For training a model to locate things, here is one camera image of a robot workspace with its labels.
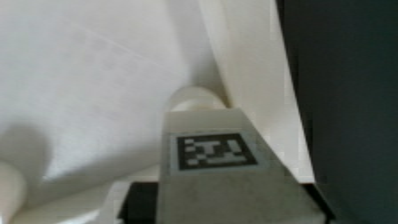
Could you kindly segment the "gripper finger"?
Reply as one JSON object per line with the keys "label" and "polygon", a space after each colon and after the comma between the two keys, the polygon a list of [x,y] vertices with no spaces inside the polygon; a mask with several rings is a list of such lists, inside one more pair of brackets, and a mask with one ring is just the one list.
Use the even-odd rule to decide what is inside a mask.
{"label": "gripper finger", "polygon": [[100,224],[121,224],[120,213],[127,200],[130,185],[130,182],[116,182],[111,187],[100,212]]}

